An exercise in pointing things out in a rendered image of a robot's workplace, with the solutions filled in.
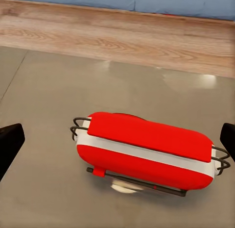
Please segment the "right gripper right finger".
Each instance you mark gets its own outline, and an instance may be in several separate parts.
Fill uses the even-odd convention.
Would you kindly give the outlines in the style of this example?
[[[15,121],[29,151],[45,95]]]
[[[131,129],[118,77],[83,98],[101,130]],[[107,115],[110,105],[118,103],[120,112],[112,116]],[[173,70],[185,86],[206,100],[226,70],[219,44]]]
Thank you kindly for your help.
[[[235,161],[235,125],[229,123],[223,125],[220,141]]]

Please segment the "radio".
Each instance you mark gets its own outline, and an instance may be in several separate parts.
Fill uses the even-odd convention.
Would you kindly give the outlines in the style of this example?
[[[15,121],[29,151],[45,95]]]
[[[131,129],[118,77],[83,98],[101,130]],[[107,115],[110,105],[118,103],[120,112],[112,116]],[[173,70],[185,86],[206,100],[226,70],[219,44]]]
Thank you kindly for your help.
[[[84,120],[79,126],[76,120]],[[71,127],[79,156],[95,166],[93,175],[111,176],[152,189],[186,196],[188,190],[203,189],[214,175],[231,165],[224,159],[230,154],[214,146],[204,134],[183,128],[146,121],[124,114],[95,112],[88,118],[75,118]],[[216,150],[227,153],[215,157]],[[148,184],[106,170],[179,188],[181,191]]]

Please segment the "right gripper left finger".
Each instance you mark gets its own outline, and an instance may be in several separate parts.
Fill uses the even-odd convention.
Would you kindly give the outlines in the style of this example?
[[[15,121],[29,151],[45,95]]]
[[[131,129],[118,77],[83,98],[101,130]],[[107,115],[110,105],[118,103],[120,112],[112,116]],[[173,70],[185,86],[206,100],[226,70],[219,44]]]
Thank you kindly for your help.
[[[24,130],[20,123],[0,128],[0,181],[24,141]]]

